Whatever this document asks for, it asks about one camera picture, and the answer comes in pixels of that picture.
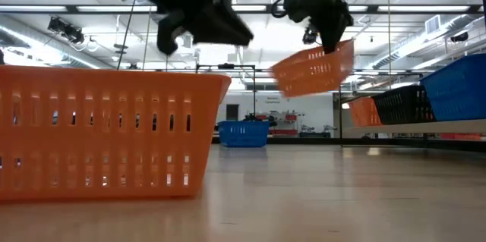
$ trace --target blue plastic basket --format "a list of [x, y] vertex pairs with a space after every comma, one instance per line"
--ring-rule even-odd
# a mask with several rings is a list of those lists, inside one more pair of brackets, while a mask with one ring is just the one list
[[438, 121], [486, 118], [486, 54], [469, 55], [421, 79]]
[[268, 121], [221, 121], [219, 140], [227, 147], [263, 147], [267, 144]]

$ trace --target orange basket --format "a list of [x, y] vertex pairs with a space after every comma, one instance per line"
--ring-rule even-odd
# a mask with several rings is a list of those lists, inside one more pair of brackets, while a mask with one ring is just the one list
[[231, 83], [13, 66], [0, 78], [0, 200], [196, 195]]
[[382, 125], [377, 107], [371, 97], [362, 97], [349, 103], [352, 120], [355, 126], [377, 126]]
[[285, 97], [303, 96], [339, 89], [352, 72], [355, 47], [352, 39], [339, 42], [336, 51], [325, 55], [322, 47], [307, 49], [271, 67]]

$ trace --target wall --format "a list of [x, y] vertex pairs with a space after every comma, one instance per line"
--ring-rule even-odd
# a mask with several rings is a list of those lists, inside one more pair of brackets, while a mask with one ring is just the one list
[[[239, 105], [238, 116], [241, 120], [246, 114], [253, 113], [253, 93], [226, 94], [219, 105], [217, 121], [226, 120], [228, 104]], [[305, 116], [299, 117], [299, 131], [302, 124], [315, 127], [315, 132], [322, 132], [324, 125], [333, 125], [333, 95], [329, 93], [291, 99], [283, 98], [280, 93], [257, 93], [257, 114], [271, 110], [277, 112], [295, 110], [297, 113], [305, 113]]]

